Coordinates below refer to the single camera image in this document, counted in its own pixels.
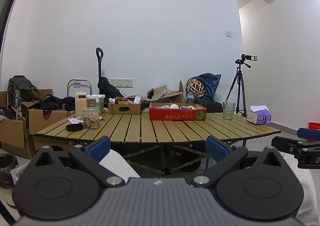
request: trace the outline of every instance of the woven ball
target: woven ball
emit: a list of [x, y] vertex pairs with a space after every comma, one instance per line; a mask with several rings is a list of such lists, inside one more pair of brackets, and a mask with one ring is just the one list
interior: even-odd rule
[[204, 95], [204, 86], [197, 79], [189, 79], [188, 80], [187, 90], [188, 90], [188, 92], [193, 93], [197, 97], [201, 97]]

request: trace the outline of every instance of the backpack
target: backpack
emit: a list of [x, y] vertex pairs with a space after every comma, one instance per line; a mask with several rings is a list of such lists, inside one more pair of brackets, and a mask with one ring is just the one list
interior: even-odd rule
[[111, 85], [106, 77], [101, 77], [101, 82], [98, 83], [100, 94], [106, 96], [105, 99], [123, 97], [120, 91], [113, 85]]
[[40, 92], [23, 75], [16, 75], [9, 79], [7, 89], [7, 106], [19, 109], [23, 102], [40, 100]]

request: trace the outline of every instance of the metal screw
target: metal screw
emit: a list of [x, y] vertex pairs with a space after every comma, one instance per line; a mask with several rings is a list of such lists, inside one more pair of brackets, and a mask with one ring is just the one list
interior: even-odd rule
[[118, 176], [111, 176], [107, 179], [107, 183], [111, 185], [121, 184], [122, 179]]
[[196, 176], [193, 178], [193, 181], [197, 184], [207, 184], [209, 183], [210, 179], [206, 176]]

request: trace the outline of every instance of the drinking glass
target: drinking glass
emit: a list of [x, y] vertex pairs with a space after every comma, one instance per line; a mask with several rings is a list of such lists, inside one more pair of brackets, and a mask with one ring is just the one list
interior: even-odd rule
[[234, 102], [225, 101], [223, 103], [223, 119], [232, 120], [235, 108], [236, 104]]

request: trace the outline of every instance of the white cloth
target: white cloth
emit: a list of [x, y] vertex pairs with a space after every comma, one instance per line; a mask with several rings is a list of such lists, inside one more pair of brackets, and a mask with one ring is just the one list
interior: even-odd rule
[[99, 162], [99, 164], [121, 177], [125, 182], [127, 182], [130, 177], [140, 178], [127, 161], [112, 149], [110, 149], [110, 152]]
[[304, 191], [304, 198], [296, 219], [305, 226], [319, 226], [318, 203], [316, 187], [309, 169], [300, 169], [297, 167], [298, 161], [293, 155], [280, 152], [286, 160], [300, 183]]

